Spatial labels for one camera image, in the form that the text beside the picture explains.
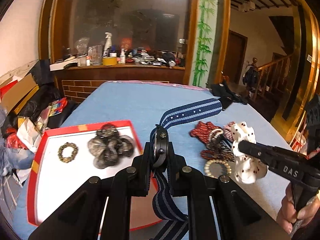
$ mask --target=hand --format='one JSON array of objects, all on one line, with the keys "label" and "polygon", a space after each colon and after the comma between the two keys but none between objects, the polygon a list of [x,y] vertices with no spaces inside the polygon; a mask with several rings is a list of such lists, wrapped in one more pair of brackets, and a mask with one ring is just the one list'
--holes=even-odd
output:
[{"label": "hand", "polygon": [[281,204],[282,205],[278,212],[276,222],[288,234],[290,234],[292,231],[292,223],[294,223],[297,219],[303,220],[301,227],[304,227],[310,223],[319,209],[320,200],[318,197],[316,197],[313,203],[302,208],[297,214],[297,211],[293,206],[291,184],[289,184],[285,189],[285,197],[282,199]]}]

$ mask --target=bolt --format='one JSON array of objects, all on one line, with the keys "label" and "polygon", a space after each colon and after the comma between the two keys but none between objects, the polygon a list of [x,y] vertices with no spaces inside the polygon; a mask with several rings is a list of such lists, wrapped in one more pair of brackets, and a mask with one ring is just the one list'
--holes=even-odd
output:
[{"label": "bolt", "polygon": [[226,175],[222,175],[222,176],[220,176],[220,181],[223,183],[227,183],[230,181],[230,178]]},{"label": "bolt", "polygon": [[136,172],[136,168],[135,167],[130,166],[130,167],[127,168],[127,173],[135,173],[135,172]]},{"label": "bolt", "polygon": [[189,173],[189,172],[192,171],[192,169],[189,166],[184,166],[184,167],[182,167],[182,171],[185,172],[185,173]]},{"label": "bolt", "polygon": [[89,179],[89,182],[94,184],[94,183],[97,183],[99,181],[99,177],[97,176],[93,176]]}]

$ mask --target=stair railing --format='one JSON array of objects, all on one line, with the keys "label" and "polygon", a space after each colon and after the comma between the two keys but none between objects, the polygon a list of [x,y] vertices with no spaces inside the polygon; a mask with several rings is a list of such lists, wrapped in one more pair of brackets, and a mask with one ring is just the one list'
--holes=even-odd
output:
[{"label": "stair railing", "polygon": [[284,85],[286,69],[290,67],[288,64],[291,64],[291,57],[292,54],[256,68],[259,78],[252,97],[253,101],[256,100],[258,94],[263,97],[265,91],[271,92],[272,89],[279,89]]}]

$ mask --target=door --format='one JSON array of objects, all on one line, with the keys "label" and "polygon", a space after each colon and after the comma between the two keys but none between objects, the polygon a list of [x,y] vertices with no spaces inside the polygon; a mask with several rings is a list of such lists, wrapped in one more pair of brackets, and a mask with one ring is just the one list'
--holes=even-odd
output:
[{"label": "door", "polygon": [[239,83],[244,62],[244,54],[247,47],[247,39],[247,37],[229,30],[223,75],[228,76],[232,83]]}]

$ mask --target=blue tablecloth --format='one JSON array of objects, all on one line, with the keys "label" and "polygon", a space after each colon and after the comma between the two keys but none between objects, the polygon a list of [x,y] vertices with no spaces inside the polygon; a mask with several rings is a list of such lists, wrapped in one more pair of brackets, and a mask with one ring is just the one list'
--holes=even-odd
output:
[{"label": "blue tablecloth", "polygon": [[[95,90],[62,126],[130,119],[141,144],[144,145],[149,141],[151,130],[156,123],[159,123],[166,110],[208,98],[212,98],[209,91],[192,90],[179,86],[108,82]],[[254,128],[257,142],[290,149],[270,123],[249,105],[233,103],[225,111],[203,121],[211,121],[219,126],[230,121],[246,121],[248,126]],[[189,166],[203,171],[205,160],[200,157],[199,153],[205,148],[204,144],[188,134],[196,123],[174,126],[168,132],[175,153],[183,155]],[[255,184],[241,184],[240,186],[275,219],[287,185],[286,179],[268,171],[266,177]],[[28,239],[35,229],[27,221],[26,195],[25,185],[13,218],[13,229],[23,240]],[[174,200],[182,212],[188,213],[185,197],[177,197]]]}]

